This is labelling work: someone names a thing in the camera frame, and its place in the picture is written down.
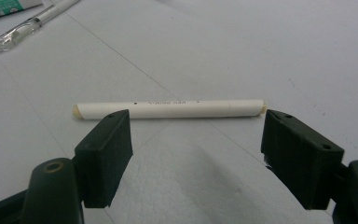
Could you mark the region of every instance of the white tabletop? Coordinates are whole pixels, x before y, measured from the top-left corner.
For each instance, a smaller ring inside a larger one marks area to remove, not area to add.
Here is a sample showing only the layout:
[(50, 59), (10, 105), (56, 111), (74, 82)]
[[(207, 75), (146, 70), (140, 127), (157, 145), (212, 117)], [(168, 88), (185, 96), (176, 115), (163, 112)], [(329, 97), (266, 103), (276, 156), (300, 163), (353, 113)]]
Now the white tabletop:
[[(0, 200), (73, 158), (98, 122), (74, 119), (77, 103), (230, 99), (264, 99), (358, 160), (358, 1), (82, 0), (0, 54)], [(266, 169), (263, 125), (132, 120), (117, 195), (86, 223), (332, 223), (333, 203), (305, 211)]]

